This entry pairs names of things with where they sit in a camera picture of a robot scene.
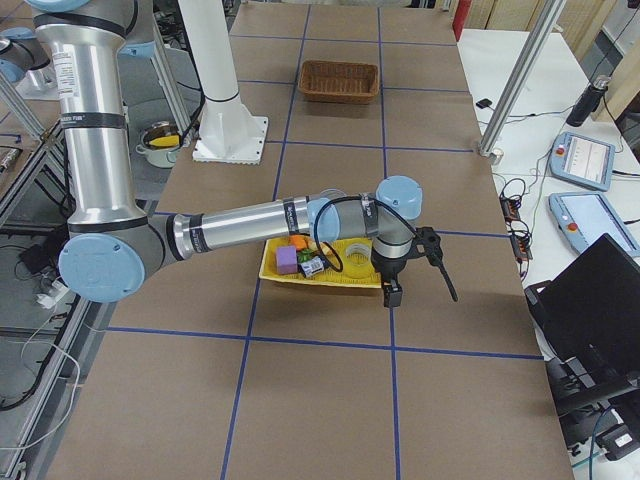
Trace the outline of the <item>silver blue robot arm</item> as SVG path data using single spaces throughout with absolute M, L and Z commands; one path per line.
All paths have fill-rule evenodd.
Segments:
M 432 258 L 435 233 L 416 227 L 419 184 L 383 180 L 370 194 L 311 195 L 214 214 L 151 217 L 134 200 L 117 57 L 152 30 L 145 1 L 35 1 L 38 38 L 51 49 L 76 207 L 59 272 L 78 295 L 117 302 L 159 269 L 216 249 L 307 234 L 316 242 L 365 237 L 382 276 L 384 303 L 401 298 L 398 274 L 410 259 Z

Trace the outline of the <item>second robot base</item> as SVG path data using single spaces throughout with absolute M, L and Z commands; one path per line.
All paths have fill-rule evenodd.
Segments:
M 35 33 L 26 27 L 1 32 L 1 73 L 24 99 L 58 100 L 51 59 Z

